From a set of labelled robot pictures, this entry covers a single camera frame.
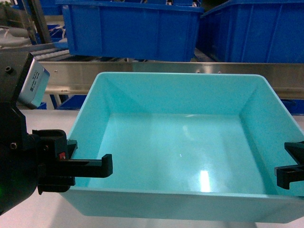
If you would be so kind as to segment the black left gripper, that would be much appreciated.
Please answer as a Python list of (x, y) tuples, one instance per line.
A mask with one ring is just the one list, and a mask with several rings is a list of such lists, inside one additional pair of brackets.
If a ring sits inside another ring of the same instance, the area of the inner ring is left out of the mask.
[[(26, 71), (34, 59), (28, 52), (0, 55), (0, 213), (4, 214), (29, 198), (38, 189), (42, 192), (65, 192), (52, 179), (41, 177), (38, 157), (42, 154), (41, 137), (27, 132), (26, 118), (17, 106), (17, 99), (26, 79)], [(67, 140), (71, 159), (78, 148), (76, 140)], [(39, 180), (47, 180), (45, 185)]]

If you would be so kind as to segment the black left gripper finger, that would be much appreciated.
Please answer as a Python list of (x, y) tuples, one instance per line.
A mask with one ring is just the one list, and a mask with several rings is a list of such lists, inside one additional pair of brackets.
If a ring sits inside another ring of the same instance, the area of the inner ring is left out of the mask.
[(304, 163), (304, 142), (285, 142), (285, 150), (294, 159), (297, 164)]
[(113, 174), (112, 154), (100, 160), (70, 159), (64, 162), (64, 174), (73, 177), (107, 178)]

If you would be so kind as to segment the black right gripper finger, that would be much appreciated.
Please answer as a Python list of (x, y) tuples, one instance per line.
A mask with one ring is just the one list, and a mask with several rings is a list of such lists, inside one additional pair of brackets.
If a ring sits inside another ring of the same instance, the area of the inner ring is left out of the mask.
[(275, 167), (277, 186), (285, 190), (290, 189), (290, 183), (304, 180), (304, 166), (302, 164)]

